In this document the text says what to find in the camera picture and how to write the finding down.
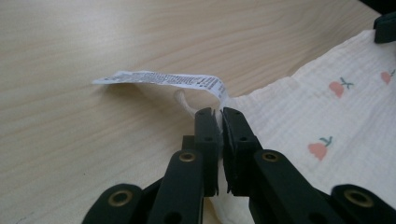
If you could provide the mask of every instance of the wooden table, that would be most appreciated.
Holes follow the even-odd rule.
[[[182,135],[193,134],[176,88],[94,79],[209,74],[232,97],[249,94],[377,16],[355,0],[2,1],[0,223],[80,223],[105,189],[162,177]],[[187,98],[217,104],[206,92]],[[218,223],[209,200],[204,223]]]

